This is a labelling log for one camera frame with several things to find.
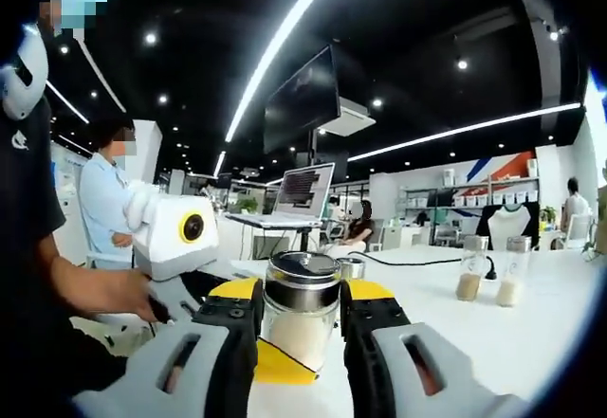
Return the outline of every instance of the light blue shirt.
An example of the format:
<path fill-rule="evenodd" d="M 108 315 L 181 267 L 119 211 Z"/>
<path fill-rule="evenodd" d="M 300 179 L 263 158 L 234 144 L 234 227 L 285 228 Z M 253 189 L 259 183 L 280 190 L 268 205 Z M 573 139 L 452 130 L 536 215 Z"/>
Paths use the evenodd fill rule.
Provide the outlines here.
<path fill-rule="evenodd" d="M 124 216 L 124 206 L 132 195 L 127 184 L 124 170 L 99 153 L 94 153 L 84 165 L 79 192 L 92 251 L 130 258 L 131 247 L 112 243 L 114 233 L 131 233 Z"/>

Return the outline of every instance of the laptop screen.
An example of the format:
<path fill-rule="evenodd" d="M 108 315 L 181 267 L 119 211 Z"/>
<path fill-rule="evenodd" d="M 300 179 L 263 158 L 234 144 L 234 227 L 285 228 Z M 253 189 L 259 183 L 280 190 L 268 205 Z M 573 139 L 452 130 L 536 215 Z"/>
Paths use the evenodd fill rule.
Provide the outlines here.
<path fill-rule="evenodd" d="M 273 212 L 320 219 L 334 169 L 335 164 L 323 164 L 285 172 Z"/>

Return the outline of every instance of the laptop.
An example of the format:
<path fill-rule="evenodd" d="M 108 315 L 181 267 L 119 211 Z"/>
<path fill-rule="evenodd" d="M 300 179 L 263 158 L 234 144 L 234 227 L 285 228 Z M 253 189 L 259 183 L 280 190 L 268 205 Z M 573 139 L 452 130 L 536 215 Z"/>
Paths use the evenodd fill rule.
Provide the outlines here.
<path fill-rule="evenodd" d="M 320 227 L 334 170 L 334 163 L 289 170 L 283 175 L 271 214 L 226 214 L 226 217 L 264 229 Z"/>

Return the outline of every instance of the logo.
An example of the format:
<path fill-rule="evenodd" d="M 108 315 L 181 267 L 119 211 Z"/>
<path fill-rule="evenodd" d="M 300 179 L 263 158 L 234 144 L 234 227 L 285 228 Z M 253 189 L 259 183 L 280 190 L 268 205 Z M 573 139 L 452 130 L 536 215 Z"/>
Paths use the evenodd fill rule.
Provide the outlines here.
<path fill-rule="evenodd" d="M 15 150 L 28 150 L 28 146 L 26 143 L 28 139 L 23 135 L 21 131 L 17 131 L 14 136 L 12 136 L 12 147 Z"/>

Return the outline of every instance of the white headphones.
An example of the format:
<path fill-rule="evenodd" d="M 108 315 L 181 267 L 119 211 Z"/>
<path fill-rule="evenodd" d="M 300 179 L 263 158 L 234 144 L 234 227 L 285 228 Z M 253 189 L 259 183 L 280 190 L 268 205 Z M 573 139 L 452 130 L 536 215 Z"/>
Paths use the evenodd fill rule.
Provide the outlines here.
<path fill-rule="evenodd" d="M 35 25 L 25 25 L 24 39 L 11 63 L 0 68 L 2 107 L 10 119 L 29 116 L 45 93 L 48 58 L 45 43 Z"/>

